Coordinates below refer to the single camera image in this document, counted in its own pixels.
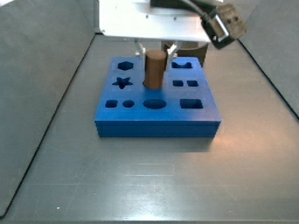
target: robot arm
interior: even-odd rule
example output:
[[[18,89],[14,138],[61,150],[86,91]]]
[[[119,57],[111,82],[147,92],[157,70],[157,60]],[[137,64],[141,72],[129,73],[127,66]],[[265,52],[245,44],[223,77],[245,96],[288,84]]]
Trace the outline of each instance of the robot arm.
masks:
[[[216,48],[223,48],[240,38],[247,28],[231,3],[215,0],[151,0],[152,7],[193,11],[201,20],[201,27]]]
[[[173,40],[165,70],[180,49],[180,41],[205,42],[221,48],[245,32],[235,7],[223,0],[98,0],[98,28],[104,35],[135,39]]]

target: gray floor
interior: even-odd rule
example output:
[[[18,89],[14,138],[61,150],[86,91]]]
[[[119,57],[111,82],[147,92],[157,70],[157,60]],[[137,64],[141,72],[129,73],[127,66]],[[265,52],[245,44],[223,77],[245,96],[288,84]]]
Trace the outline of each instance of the gray floor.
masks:
[[[98,138],[109,58],[133,49],[96,36],[2,222],[299,222],[297,120],[237,42],[207,55],[213,139]]]

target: wooden cylindrical peg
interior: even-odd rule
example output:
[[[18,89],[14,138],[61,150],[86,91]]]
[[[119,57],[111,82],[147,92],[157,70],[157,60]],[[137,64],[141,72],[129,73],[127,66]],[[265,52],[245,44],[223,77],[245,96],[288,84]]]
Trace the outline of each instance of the wooden cylindrical peg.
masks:
[[[160,50],[148,51],[145,54],[144,86],[159,89],[164,82],[164,68],[167,55]]]

